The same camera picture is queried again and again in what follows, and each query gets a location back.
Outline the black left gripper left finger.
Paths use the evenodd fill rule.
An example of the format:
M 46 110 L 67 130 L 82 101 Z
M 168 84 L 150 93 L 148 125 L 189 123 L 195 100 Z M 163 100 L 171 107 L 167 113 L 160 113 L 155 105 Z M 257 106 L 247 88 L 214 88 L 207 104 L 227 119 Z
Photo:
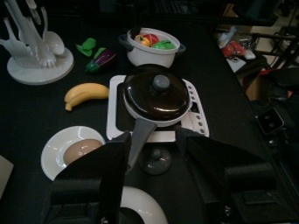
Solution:
M 59 173 L 43 224 L 118 224 L 130 148 L 126 131 Z

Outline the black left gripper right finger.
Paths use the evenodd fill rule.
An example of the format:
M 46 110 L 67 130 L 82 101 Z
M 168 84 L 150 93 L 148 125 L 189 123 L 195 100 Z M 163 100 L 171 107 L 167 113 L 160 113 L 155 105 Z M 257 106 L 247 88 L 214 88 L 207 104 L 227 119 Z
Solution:
M 203 175 L 214 199 L 203 201 L 211 223 L 267 224 L 277 220 L 277 175 L 258 155 L 198 132 L 178 128 L 175 141 L 182 154 Z

